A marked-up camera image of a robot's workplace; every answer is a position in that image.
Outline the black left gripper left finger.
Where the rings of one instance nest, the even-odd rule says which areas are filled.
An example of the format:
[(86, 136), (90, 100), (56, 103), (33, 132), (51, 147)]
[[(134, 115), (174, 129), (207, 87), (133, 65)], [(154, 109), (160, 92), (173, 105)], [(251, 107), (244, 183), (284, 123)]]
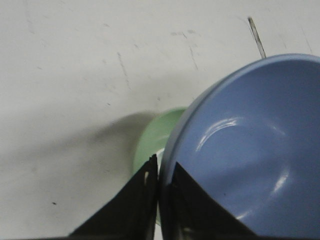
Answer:
[(158, 163), (152, 155), (126, 185), (70, 237), (153, 237), (158, 201)]

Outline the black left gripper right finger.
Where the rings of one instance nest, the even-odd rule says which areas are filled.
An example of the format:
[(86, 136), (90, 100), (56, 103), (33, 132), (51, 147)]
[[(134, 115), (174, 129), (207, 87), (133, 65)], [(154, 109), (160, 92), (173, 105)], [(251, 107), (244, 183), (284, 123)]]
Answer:
[(245, 224), (211, 198), (189, 173), (176, 163), (169, 185), (167, 238), (256, 238)]

